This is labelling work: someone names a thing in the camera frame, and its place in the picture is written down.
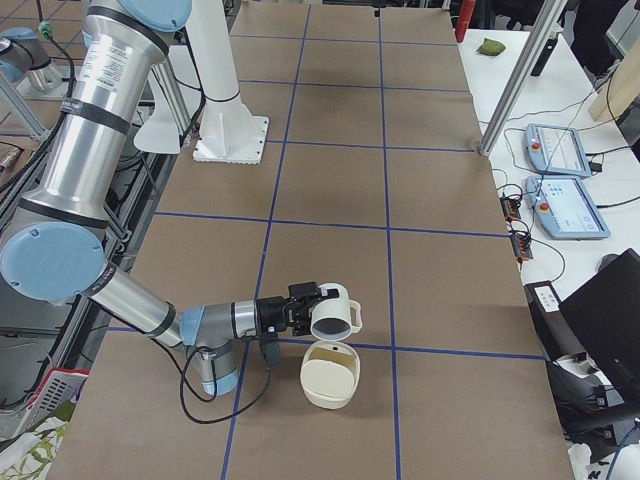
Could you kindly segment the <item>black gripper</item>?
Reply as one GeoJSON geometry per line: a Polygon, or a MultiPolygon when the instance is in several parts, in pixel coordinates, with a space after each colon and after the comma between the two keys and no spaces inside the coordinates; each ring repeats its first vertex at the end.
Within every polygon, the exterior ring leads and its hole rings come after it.
{"type": "Polygon", "coordinates": [[[260,332],[276,334],[291,328],[293,336],[310,335],[312,309],[319,302],[320,299],[315,296],[258,299],[256,307],[260,332]]]}

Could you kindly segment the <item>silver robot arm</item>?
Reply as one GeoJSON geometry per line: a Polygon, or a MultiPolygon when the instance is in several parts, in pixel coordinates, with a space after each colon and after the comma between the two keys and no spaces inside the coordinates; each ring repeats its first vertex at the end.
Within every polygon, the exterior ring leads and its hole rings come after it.
{"type": "Polygon", "coordinates": [[[27,78],[40,92],[48,92],[62,82],[51,57],[35,32],[27,27],[1,32],[1,73],[13,84],[27,78]]]}
{"type": "Polygon", "coordinates": [[[1,236],[1,273],[20,294],[50,303],[81,295],[146,337],[182,350],[204,390],[232,391],[238,372],[232,348],[257,340],[268,364],[278,336],[311,331],[322,293],[293,285],[287,297],[236,301],[178,312],[109,262],[102,241],[106,195],[151,69],[185,30],[207,113],[202,145],[237,153],[265,138],[265,119],[239,97],[228,27],[218,1],[95,1],[87,12],[90,44],[40,184],[24,194],[1,236]]]}

